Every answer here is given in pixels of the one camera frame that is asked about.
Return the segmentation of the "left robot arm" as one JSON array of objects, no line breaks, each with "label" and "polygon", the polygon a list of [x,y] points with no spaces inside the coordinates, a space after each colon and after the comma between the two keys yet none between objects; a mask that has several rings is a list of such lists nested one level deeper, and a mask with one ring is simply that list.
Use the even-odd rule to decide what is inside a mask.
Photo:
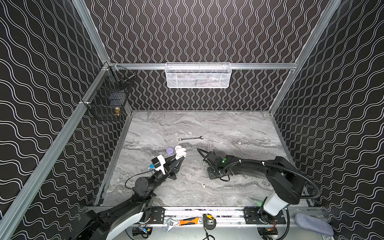
[{"label": "left robot arm", "polygon": [[70,240],[112,240],[121,232],[133,224],[150,219],[153,198],[156,196],[154,190],[165,180],[177,178],[185,157],[176,155],[165,158],[161,163],[159,159],[153,159],[159,170],[153,170],[150,177],[140,177],[133,187],[133,195],[123,203],[96,213],[94,210],[87,211],[80,221]]}]

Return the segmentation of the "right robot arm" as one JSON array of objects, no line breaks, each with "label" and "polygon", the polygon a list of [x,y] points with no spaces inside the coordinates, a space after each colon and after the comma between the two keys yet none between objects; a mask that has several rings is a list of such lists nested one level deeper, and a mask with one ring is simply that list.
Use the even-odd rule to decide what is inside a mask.
[{"label": "right robot arm", "polygon": [[269,181],[274,192],[266,197],[256,213],[264,224],[274,224],[276,216],[288,205],[297,205],[301,199],[316,199],[321,193],[318,185],[283,157],[259,161],[230,155],[221,158],[215,152],[206,151],[201,156],[209,166],[211,180],[228,182],[233,175],[244,175]]}]

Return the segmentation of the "purple earbud charging case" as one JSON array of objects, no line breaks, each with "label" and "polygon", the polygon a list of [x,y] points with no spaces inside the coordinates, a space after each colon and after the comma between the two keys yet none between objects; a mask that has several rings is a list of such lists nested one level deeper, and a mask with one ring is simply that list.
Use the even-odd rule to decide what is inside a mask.
[{"label": "purple earbud charging case", "polygon": [[175,149],[172,148],[172,147],[168,147],[168,148],[166,149],[166,153],[167,153],[168,155],[173,155],[174,152],[175,152]]}]

